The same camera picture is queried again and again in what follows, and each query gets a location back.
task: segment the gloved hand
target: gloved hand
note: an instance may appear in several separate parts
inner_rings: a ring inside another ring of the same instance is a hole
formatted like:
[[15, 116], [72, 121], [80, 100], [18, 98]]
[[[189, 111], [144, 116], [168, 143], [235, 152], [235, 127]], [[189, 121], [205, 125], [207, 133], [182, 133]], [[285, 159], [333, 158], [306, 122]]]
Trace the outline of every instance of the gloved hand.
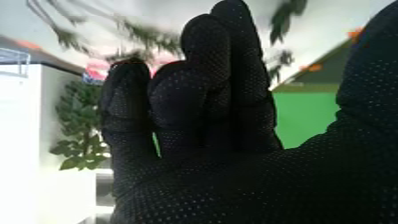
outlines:
[[100, 106], [114, 163], [112, 223], [398, 221], [397, 8], [395, 2], [354, 46], [338, 120], [297, 149], [279, 150], [244, 1], [223, 1], [212, 15], [191, 21], [187, 60], [160, 69], [152, 81], [139, 60], [111, 70]]

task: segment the dark leaves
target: dark leaves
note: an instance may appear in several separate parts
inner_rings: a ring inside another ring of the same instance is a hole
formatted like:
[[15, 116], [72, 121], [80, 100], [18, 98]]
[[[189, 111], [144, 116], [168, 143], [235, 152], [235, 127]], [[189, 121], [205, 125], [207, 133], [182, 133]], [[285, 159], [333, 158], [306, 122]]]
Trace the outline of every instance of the dark leaves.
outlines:
[[308, 7], [308, 0], [290, 0], [292, 2], [292, 11], [295, 15], [303, 15], [306, 7]]
[[283, 38], [290, 31], [292, 16], [303, 15], [308, 6], [308, 0], [290, 0], [283, 3], [278, 12], [272, 16], [272, 32], [271, 32], [271, 44], [274, 45], [278, 40], [283, 42]]
[[59, 27], [52, 27], [52, 28], [54, 28], [54, 32], [59, 36], [61, 46], [66, 49], [70, 49], [70, 48], [75, 49], [84, 54], [91, 54], [91, 50], [89, 50], [86, 44], [82, 43], [84, 41], [79, 37], [79, 34]]

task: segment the plant leaf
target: plant leaf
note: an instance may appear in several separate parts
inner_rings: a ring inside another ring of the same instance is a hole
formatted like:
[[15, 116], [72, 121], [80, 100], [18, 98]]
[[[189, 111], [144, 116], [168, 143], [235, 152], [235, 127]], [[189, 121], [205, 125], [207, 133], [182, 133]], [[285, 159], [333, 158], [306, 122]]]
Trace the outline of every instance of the plant leaf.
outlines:
[[281, 7], [278, 9], [278, 12], [276, 12], [276, 14], [272, 16], [272, 26], [274, 27], [281, 27], [283, 26], [285, 20], [287, 20], [287, 18], [290, 18], [290, 16], [292, 16], [292, 5], [287, 2], [281, 5]]
[[95, 170], [98, 168], [98, 166], [100, 166], [100, 164], [96, 161], [88, 163], [89, 170]]
[[308, 0], [290, 0], [292, 2], [292, 11], [295, 15], [303, 15], [308, 7]]
[[70, 149], [68, 145], [57, 145], [57, 146], [52, 148], [50, 153], [52, 153], [54, 155], [66, 155], [70, 151], [72, 151], [72, 149]]
[[287, 18], [285, 23], [283, 23], [283, 26], [281, 26], [281, 35], [279, 35], [279, 39], [281, 39], [283, 36], [287, 35], [288, 31], [290, 31], [290, 17]]
[[79, 171], [84, 170], [86, 166], [88, 166], [88, 162], [86, 162], [86, 160], [82, 159], [82, 161], [80, 161], [80, 163], [79, 163], [79, 166], [77, 166]]
[[276, 44], [279, 37], [281, 37], [281, 28], [274, 29], [271, 32], [271, 44], [272, 45]]
[[70, 170], [79, 166], [80, 159], [77, 157], [66, 159], [63, 165], [61, 165], [61, 170]]

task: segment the black glove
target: black glove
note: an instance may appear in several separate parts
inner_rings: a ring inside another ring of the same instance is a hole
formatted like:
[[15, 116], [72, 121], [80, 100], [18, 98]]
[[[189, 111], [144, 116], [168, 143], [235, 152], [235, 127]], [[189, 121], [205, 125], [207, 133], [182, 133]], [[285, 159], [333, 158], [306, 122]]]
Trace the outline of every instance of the black glove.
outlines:
[[397, 223], [398, 3], [354, 46], [338, 120], [327, 133], [287, 151], [274, 134], [274, 100], [244, 2], [224, 1], [212, 15], [187, 25], [187, 60], [160, 69], [155, 80], [136, 60], [130, 72], [118, 77], [112, 70], [105, 81], [112, 223]]

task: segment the white ceiling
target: white ceiling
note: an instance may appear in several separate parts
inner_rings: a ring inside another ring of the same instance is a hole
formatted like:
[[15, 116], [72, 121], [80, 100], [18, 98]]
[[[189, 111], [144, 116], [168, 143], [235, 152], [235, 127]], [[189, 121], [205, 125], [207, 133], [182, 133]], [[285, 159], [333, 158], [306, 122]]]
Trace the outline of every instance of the white ceiling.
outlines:
[[[114, 9], [132, 17], [132, 21], [159, 26], [166, 30], [180, 31], [191, 18], [207, 13], [217, 0], [84, 0], [95, 6]], [[263, 47], [269, 49], [269, 23], [283, 0], [248, 0], [262, 32]], [[294, 19], [292, 30], [285, 44], [276, 49], [294, 51], [295, 63], [283, 70], [285, 78], [299, 71], [327, 51], [347, 39], [347, 32], [361, 27], [375, 13], [393, 0], [310, 0], [303, 17]], [[57, 36], [41, 19], [27, 9], [25, 0], [0, 0], [0, 34], [15, 39], [34, 42], [45, 50], [64, 60], [86, 66], [88, 56], [73, 50], [64, 51], [57, 43]], [[47, 7], [59, 24], [73, 28], [63, 17]], [[100, 24], [102, 18], [79, 28], [96, 50], [109, 54], [116, 52], [121, 41], [114, 32]]]

